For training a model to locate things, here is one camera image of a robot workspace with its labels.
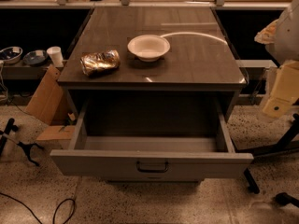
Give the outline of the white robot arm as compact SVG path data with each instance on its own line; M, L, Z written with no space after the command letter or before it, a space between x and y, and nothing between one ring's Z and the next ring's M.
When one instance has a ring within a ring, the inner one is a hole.
M278 119L299 99L299 0L292 0L279 18L254 37L278 62L261 113Z

